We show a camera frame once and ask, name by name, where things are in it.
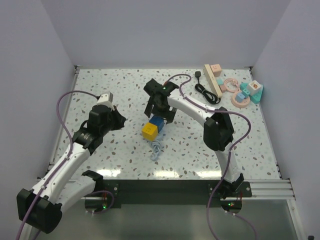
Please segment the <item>blue cube plug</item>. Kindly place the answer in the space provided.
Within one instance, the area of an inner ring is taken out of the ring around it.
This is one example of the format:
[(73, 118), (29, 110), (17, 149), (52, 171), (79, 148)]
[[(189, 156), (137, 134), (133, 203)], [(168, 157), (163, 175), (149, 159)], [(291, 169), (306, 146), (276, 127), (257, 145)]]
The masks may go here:
[(160, 133), (165, 125), (164, 119), (159, 116), (153, 115), (149, 122), (155, 126), (157, 126), (157, 132)]

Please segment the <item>yellow cube socket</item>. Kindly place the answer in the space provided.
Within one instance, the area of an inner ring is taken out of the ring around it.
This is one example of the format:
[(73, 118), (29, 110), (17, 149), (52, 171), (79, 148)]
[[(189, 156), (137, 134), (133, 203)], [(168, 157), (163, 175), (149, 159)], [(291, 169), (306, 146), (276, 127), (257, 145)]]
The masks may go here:
[(158, 127), (147, 122), (141, 130), (142, 137), (148, 141), (154, 141), (158, 135)]

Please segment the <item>pink cube plug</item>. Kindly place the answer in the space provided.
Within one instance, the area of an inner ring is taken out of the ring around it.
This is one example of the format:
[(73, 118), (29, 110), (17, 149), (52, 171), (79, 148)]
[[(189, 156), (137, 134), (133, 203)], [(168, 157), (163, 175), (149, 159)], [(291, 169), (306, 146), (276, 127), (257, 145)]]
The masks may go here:
[(220, 64), (212, 64), (210, 65), (211, 71), (215, 77), (219, 77), (222, 73), (222, 68)]

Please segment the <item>pink small plug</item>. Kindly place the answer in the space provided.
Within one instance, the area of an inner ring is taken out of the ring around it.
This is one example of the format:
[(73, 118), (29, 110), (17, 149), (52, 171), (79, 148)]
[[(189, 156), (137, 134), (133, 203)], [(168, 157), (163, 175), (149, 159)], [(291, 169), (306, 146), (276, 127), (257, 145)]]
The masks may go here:
[(219, 88), (220, 88), (222, 93), (227, 91), (227, 89), (226, 89), (226, 87), (224, 85), (219, 85)]

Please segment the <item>teal small plug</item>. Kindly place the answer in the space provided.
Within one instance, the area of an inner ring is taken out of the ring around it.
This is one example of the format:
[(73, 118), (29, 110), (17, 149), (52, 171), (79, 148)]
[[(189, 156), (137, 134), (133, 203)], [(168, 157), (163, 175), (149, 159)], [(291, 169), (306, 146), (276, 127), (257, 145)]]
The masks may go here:
[(224, 84), (224, 81), (222, 79), (220, 79), (220, 78), (217, 78), (216, 81), (217, 81), (219, 86)]

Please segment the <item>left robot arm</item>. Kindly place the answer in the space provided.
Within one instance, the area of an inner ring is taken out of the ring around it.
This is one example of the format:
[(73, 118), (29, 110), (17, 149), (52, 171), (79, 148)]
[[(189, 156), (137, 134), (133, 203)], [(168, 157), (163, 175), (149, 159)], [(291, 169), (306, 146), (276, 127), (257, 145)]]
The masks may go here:
[(99, 196), (104, 190), (103, 176), (91, 170), (85, 171), (72, 189), (66, 185), (102, 144), (104, 136), (123, 128), (125, 121), (115, 106), (94, 105), (88, 120), (74, 133), (66, 152), (53, 168), (30, 190), (23, 188), (17, 194), (18, 217), (22, 223), (49, 234), (58, 226), (63, 213), (78, 200), (89, 194)]

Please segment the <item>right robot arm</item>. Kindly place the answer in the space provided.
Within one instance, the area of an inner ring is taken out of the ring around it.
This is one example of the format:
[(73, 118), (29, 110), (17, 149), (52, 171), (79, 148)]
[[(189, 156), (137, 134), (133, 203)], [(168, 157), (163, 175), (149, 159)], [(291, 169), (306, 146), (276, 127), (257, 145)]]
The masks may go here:
[(234, 128), (230, 115), (225, 112), (226, 109), (209, 109), (193, 98), (187, 100), (187, 97), (180, 93), (178, 85), (173, 82), (161, 85), (151, 79), (143, 90), (149, 95), (144, 111), (147, 117), (157, 116), (170, 124), (174, 121), (176, 111), (180, 110), (203, 127), (203, 141), (215, 152), (224, 176), (217, 188), (218, 194), (223, 199), (235, 196), (241, 190), (244, 176), (235, 154), (230, 150), (234, 140)]

